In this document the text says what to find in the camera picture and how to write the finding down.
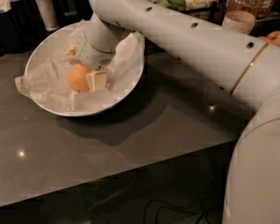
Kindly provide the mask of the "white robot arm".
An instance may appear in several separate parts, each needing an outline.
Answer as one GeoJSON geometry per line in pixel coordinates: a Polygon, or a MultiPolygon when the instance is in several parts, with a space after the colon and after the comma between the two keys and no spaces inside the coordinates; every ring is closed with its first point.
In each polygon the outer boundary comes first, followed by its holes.
{"type": "Polygon", "coordinates": [[[222,224],[280,224],[280,47],[149,0],[89,2],[83,64],[108,66],[136,31],[255,110],[232,154],[222,224]]]}

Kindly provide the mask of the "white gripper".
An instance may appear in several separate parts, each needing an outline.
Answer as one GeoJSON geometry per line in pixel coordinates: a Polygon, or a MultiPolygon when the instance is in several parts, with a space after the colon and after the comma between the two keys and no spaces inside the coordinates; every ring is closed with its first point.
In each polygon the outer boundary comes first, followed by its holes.
{"type": "Polygon", "coordinates": [[[77,46],[71,46],[65,53],[66,59],[79,59],[84,65],[93,70],[86,74],[86,80],[91,91],[98,91],[105,87],[107,81],[106,68],[110,65],[116,52],[104,52],[96,49],[90,44],[85,33],[77,40],[77,46]]]}

